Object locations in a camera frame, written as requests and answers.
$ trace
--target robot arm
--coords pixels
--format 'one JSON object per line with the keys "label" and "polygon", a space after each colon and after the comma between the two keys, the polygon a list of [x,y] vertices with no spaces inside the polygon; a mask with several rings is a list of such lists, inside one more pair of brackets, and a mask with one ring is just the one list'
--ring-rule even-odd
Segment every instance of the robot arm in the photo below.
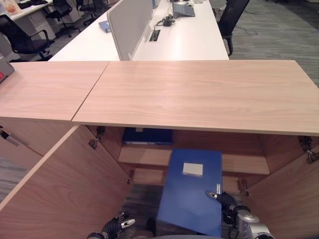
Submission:
{"label": "robot arm", "polygon": [[224,222],[233,224],[245,239],[275,239],[266,225],[259,222],[259,218],[253,215],[246,206],[237,206],[235,199],[223,192],[215,194],[207,191],[206,194],[216,199],[222,205]]}
{"label": "robot arm", "polygon": [[128,219],[127,213],[121,212],[117,217],[114,217],[104,225],[101,232],[91,233],[87,239],[116,239],[125,228],[130,227],[135,223],[134,219]]}

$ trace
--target white desk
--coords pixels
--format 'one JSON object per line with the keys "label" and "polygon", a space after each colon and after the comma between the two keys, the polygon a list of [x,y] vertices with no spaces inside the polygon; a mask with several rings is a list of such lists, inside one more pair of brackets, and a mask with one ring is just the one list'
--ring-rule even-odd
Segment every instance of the white desk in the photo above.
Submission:
{"label": "white desk", "polygon": [[[167,16],[170,3],[161,0],[154,10],[151,27]],[[158,42],[141,42],[133,60],[228,60],[209,0],[195,4],[196,17],[181,17],[172,27],[162,29]],[[105,33],[99,22],[104,13],[83,32],[55,54],[50,61],[118,61],[111,33]]]}
{"label": "white desk", "polygon": [[50,61],[119,61],[112,34],[104,32],[99,26],[99,22],[105,20],[106,13],[91,23]]}
{"label": "white desk", "polygon": [[46,6],[49,5],[49,4],[53,3],[53,0],[46,0],[46,1],[48,2],[47,4],[41,4],[41,5],[36,5],[36,6],[27,7],[27,8],[25,8],[25,9],[22,9],[22,12],[21,12],[21,13],[12,15],[12,16],[10,16],[10,18],[11,18],[13,21],[15,21],[15,20],[17,20],[17,19],[19,19],[19,18],[22,18],[22,17],[24,17],[24,16],[27,16],[27,15],[29,15],[29,14],[35,12],[35,11],[38,11],[38,10],[40,10],[40,9],[42,9],[42,8],[44,8],[44,7],[46,7]]}
{"label": "white desk", "polygon": [[[162,0],[154,12],[150,26],[167,16],[171,3]],[[209,0],[194,4],[195,17],[176,19],[171,27],[158,26],[157,42],[141,41],[133,60],[228,60],[225,45]]]}
{"label": "white desk", "polygon": [[[54,39],[55,34],[50,24],[48,23],[45,15],[41,9],[51,4],[53,0],[47,0],[47,4],[41,4],[37,6],[30,6],[22,9],[22,12],[9,17],[15,21],[15,23],[26,32],[28,35],[33,35],[38,31],[46,30],[49,39]],[[8,60],[17,59],[20,56],[11,50],[11,45],[6,38],[0,33],[0,53]]]}

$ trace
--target wooden countertop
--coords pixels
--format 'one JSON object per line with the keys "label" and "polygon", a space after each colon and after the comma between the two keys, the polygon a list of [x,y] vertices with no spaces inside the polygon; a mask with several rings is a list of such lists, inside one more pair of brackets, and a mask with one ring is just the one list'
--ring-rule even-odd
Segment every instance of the wooden countertop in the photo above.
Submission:
{"label": "wooden countertop", "polygon": [[295,61],[110,62],[73,121],[319,135],[319,90]]}
{"label": "wooden countertop", "polygon": [[71,121],[108,62],[12,65],[0,84],[0,117]]}

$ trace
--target cabinet door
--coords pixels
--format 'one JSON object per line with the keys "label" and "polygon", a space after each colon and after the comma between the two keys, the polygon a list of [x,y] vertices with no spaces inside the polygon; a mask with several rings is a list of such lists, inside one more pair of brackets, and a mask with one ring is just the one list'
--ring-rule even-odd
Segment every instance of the cabinet door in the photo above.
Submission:
{"label": "cabinet door", "polygon": [[248,191],[244,202],[275,238],[319,235],[319,161],[308,164],[302,155]]}
{"label": "cabinet door", "polygon": [[25,119],[0,119],[8,134],[35,152],[45,155],[72,127],[67,123],[36,122]]}
{"label": "cabinet door", "polygon": [[7,159],[20,167],[31,169],[42,156],[23,144],[16,143],[17,145],[14,145],[0,137],[0,158]]}
{"label": "cabinet door", "polygon": [[112,156],[72,127],[0,204],[0,238],[84,239],[114,217],[132,184]]}

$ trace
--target black office chair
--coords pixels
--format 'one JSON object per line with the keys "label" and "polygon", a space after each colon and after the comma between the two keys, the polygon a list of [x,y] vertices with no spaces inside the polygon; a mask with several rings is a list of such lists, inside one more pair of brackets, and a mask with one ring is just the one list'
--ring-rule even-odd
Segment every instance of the black office chair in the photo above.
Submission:
{"label": "black office chair", "polygon": [[[53,42],[49,39],[45,30],[29,36],[10,17],[4,14],[0,15],[0,32],[8,38],[13,52],[17,54],[39,54],[41,61],[47,61],[52,57],[52,55],[43,55],[44,53],[49,53],[46,48]],[[45,39],[39,39],[39,33],[41,32],[44,33]]]}
{"label": "black office chair", "polygon": [[116,2],[109,4],[107,0],[93,0],[93,3],[95,7],[94,14],[96,16],[101,16],[103,13],[109,10],[112,5],[116,4]]}
{"label": "black office chair", "polygon": [[78,30],[81,32],[81,30],[75,26],[67,26],[64,21],[63,17],[67,16],[70,14],[72,11],[72,7],[68,4],[66,0],[53,0],[53,7],[56,9],[53,12],[48,13],[45,9],[43,9],[47,16],[46,18],[51,18],[51,19],[57,19],[58,21],[62,21],[63,23],[63,28],[60,29],[59,33],[56,34],[57,37],[63,35],[63,34],[68,34],[69,37],[71,37],[70,30]]}
{"label": "black office chair", "polygon": [[228,56],[233,53],[233,30],[248,3],[249,0],[227,0],[225,11],[218,22],[221,36],[227,40]]}
{"label": "black office chair", "polygon": [[87,4],[83,3],[83,0],[76,0],[76,9],[78,11],[88,11],[91,15],[91,18],[84,21],[83,24],[86,26],[87,24],[91,24],[92,22],[95,21],[95,17],[94,17],[94,11],[95,11],[95,7],[94,7],[94,3],[89,3],[89,0],[87,0]]}

